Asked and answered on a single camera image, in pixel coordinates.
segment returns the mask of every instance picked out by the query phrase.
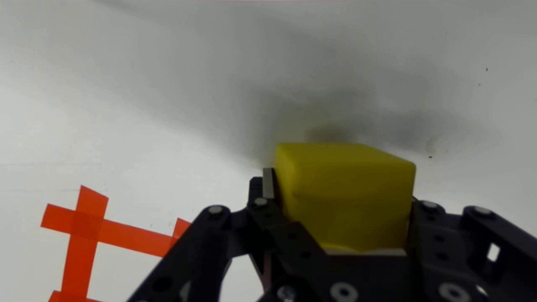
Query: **yellow block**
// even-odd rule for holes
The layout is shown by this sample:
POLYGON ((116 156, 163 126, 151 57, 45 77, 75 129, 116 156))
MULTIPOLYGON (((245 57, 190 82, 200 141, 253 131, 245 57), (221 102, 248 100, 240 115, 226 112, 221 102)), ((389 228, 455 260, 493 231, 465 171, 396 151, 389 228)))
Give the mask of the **yellow block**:
POLYGON ((275 151, 284 211, 325 250, 399 248, 416 166, 364 144, 285 142, 275 151))

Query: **bolt hole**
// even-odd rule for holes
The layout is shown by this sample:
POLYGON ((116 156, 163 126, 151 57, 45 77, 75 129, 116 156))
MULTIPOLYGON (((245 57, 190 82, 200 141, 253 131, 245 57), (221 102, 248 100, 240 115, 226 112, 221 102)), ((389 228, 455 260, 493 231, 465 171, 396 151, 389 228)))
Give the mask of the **bolt hole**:
POLYGON ((450 295, 460 298, 460 292, 455 288, 450 288, 450 295))
POLYGON ((436 253, 436 258, 443 260, 443 261, 448 261, 450 256, 446 253, 436 253))
POLYGON ((347 288, 341 288, 339 293, 341 293, 342 297, 349 297, 349 295, 351 295, 351 292, 349 292, 347 288))

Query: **white surface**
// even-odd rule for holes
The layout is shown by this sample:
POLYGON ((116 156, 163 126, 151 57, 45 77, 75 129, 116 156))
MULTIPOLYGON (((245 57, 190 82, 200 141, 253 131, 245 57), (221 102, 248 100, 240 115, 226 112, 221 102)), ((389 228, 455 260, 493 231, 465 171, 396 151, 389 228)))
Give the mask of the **white surface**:
MULTIPOLYGON (((45 203, 87 184, 109 194, 107 218, 171 233, 208 203, 240 208, 278 139, 371 142, 418 162, 418 196, 537 228, 535 13, 532 0, 3 0, 2 298, 59 288, 67 236, 38 228, 45 203)), ((154 261, 99 246, 91 297, 124 300, 154 261)), ((253 300, 248 273, 233 270, 230 300, 253 300)))

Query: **black plastic part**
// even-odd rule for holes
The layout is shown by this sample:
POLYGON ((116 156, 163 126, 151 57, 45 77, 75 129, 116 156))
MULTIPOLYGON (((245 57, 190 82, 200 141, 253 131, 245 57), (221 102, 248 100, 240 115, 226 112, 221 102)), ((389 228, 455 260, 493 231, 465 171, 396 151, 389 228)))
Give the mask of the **black plastic part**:
POLYGON ((263 178, 250 181, 245 209, 203 209, 129 302, 216 302, 238 255, 250 255, 265 290, 262 302, 537 300, 537 240, 488 209, 450 214, 416 199, 406 255, 341 256, 327 255, 290 221, 280 201, 273 169, 263 169, 263 178), (337 300, 336 283, 352 290, 337 300), (282 298, 282 288, 292 298, 282 298))

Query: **orange tape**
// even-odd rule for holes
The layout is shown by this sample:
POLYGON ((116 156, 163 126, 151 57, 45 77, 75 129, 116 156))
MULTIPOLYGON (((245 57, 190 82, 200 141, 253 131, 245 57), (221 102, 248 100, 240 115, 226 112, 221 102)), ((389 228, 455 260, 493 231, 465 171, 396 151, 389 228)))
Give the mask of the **orange tape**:
POLYGON ((171 236, 104 219, 107 196, 80 186, 77 208, 47 204, 44 228, 70 233, 62 290, 50 302, 96 302, 85 298, 97 243, 109 243, 141 253, 164 256, 184 233, 188 221, 178 218, 171 236))

